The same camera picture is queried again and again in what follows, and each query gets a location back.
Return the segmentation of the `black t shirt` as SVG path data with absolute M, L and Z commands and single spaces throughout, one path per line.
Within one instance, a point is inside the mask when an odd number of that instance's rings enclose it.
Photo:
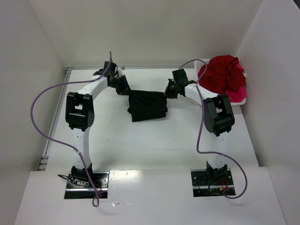
M 133 122 L 166 117 L 167 98 L 163 92 L 131 90 L 128 93 L 129 108 Z

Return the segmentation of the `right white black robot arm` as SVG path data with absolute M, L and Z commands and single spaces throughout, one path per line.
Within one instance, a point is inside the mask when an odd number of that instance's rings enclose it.
M 190 98 L 202 107 L 202 118 L 196 143 L 198 153 L 211 154 L 213 157 L 206 162 L 207 179 L 212 181 L 220 179 L 227 172 L 227 164 L 224 162 L 228 133 L 235 124 L 235 118 L 229 97 L 226 94 L 215 97 L 204 97 L 201 87 L 196 81 L 189 81 L 184 69 L 172 71 L 173 78 L 168 80 L 165 89 L 167 98 L 177 98 L 182 95 Z M 203 128 L 214 137 L 213 150 L 201 151 L 200 139 Z

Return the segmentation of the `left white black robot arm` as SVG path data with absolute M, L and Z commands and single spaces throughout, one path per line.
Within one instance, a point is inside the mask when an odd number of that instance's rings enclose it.
M 118 95 L 130 90 L 125 67 L 105 62 L 104 68 L 96 71 L 93 78 L 77 92 L 69 92 L 66 99 L 65 120 L 72 131 L 75 147 L 71 179 L 92 184 L 94 174 L 89 151 L 90 128 L 95 121 L 93 101 L 106 88 L 114 88 Z

